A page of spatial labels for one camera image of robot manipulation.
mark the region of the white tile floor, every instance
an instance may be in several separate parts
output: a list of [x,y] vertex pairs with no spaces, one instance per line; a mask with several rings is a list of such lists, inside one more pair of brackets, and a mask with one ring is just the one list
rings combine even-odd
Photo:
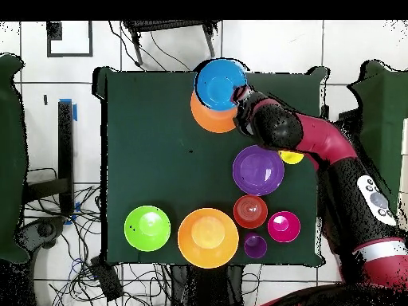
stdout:
[[[53,41],[52,50],[77,53],[86,49],[86,43],[73,45],[72,41],[86,37],[86,22],[62,22],[63,40]],[[136,59],[131,42],[120,31],[120,22],[112,22],[113,30],[123,37],[127,52]],[[224,21],[218,24],[213,45],[216,57],[237,58],[253,72],[305,73],[317,65],[331,70],[328,79],[326,104],[330,106],[330,120],[336,120],[340,112],[357,108],[357,101],[346,88],[359,76],[359,67],[371,59],[379,59],[394,69],[408,68],[408,29],[399,21]],[[120,39],[112,34],[108,22],[92,22],[93,57],[47,57],[45,22],[0,22],[0,53],[14,53],[25,62],[16,75],[18,91],[23,96],[25,122],[28,132],[29,168],[54,167],[57,169],[57,102],[70,98],[78,107],[78,121],[74,123],[75,188],[97,186],[100,181],[100,103],[91,94],[92,71],[98,66],[110,66],[117,70],[138,70]],[[193,69],[210,57],[204,33],[199,26],[153,33],[155,42],[167,53],[177,57]],[[185,70],[174,59],[162,53],[149,33],[142,33],[143,67],[161,70],[155,58],[166,70]],[[43,179],[49,173],[30,173],[32,180]],[[86,208],[96,210],[94,202]],[[27,210],[27,216],[33,211]],[[92,225],[98,233],[99,224]],[[77,234],[72,226],[65,226],[64,236],[73,255],[78,255]],[[89,234],[87,243],[91,257],[100,250],[100,235]],[[36,293],[40,306],[51,306],[55,292],[49,284],[62,288],[69,275],[72,261],[67,244],[60,237],[57,245],[42,250],[35,268]],[[339,281],[339,273],[327,241],[322,240],[321,253],[326,265],[317,269],[303,266],[264,266],[261,270],[259,292],[245,295],[245,306],[255,306],[301,288]],[[260,265],[247,265],[246,273],[259,273]],[[119,268],[120,278],[131,294],[145,293],[149,288],[151,265],[124,265]],[[142,281],[134,281],[134,274]],[[245,275],[244,292],[256,287],[253,275]],[[152,293],[158,293],[157,282],[152,283]],[[97,296],[97,288],[92,294]],[[118,300],[124,306],[127,297]],[[163,306],[163,293],[153,298],[154,306]],[[98,300],[95,306],[107,306],[106,300]],[[69,306],[89,306],[72,302]],[[126,306],[142,306],[130,299]]]

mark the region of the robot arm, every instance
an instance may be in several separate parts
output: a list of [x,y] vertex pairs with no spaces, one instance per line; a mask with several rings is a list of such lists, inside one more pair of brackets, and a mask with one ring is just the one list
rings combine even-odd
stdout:
[[408,251],[395,217],[344,134],[249,86],[237,88],[232,100],[238,104],[239,132],[261,147],[303,152],[314,162],[326,191],[324,204],[331,206],[325,231],[335,242],[332,252],[344,281],[408,286]]

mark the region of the purple bowl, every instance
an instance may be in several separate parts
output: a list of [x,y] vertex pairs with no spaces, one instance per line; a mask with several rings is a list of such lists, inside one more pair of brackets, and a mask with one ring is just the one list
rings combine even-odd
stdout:
[[244,250],[248,257],[262,258],[267,250],[266,240],[256,233],[248,233],[245,236]]
[[284,163],[275,151],[251,146],[241,151],[233,161],[233,180],[247,194],[270,194],[283,178]]

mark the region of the orange bowl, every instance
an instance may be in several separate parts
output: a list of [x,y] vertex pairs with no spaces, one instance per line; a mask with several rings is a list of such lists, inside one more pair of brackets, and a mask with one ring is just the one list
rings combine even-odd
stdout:
[[235,128],[233,117],[237,115],[237,108],[224,112],[216,112],[203,105],[195,95],[195,92],[191,94],[190,106],[196,122],[207,131],[221,134]]
[[192,265],[213,269],[226,264],[238,248],[238,230],[220,210],[203,208],[190,213],[178,229],[178,247]]

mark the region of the tabletop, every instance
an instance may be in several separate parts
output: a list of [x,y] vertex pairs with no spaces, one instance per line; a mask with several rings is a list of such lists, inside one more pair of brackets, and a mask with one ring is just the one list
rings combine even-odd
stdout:
[[[258,91],[272,93],[304,114],[319,116],[320,85],[328,72],[315,67],[306,74],[247,73]],[[187,264],[179,251],[177,232],[193,210],[212,207],[233,219],[233,204],[245,193],[234,183],[235,156],[252,145],[238,131],[216,134],[201,128],[190,110],[194,72],[94,71],[92,91],[101,100],[101,135],[107,149],[101,182],[107,184],[104,238],[109,263]],[[290,243],[275,242],[266,224],[256,229],[268,243],[261,259],[245,255],[243,238],[229,264],[322,265],[315,253],[316,174],[309,159],[285,164],[284,180],[262,196],[272,214],[288,210],[301,222],[300,234]],[[169,241],[154,252],[140,252],[124,236],[124,221],[138,206],[153,205],[171,221]]]

